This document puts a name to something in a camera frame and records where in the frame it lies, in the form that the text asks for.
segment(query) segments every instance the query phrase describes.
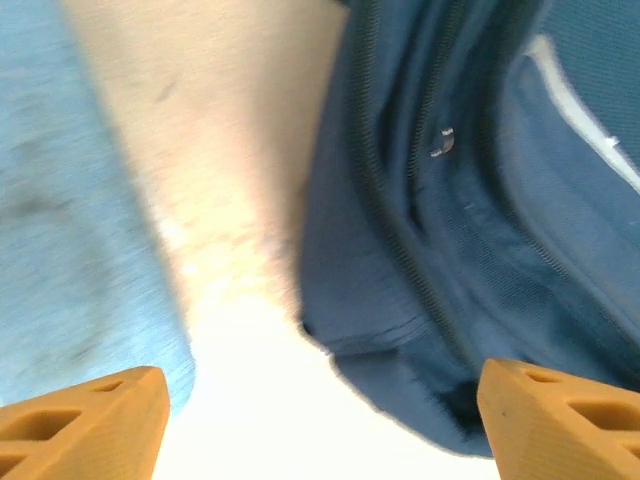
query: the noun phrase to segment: slotted orange part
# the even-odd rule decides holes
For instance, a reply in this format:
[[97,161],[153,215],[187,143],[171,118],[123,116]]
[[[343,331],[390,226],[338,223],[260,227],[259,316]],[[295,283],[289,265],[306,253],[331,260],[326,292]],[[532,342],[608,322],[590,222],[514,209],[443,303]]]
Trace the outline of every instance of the slotted orange part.
[[502,480],[640,478],[640,394],[489,360],[478,406]]
[[169,418],[159,368],[140,367],[0,409],[2,480],[147,480]]

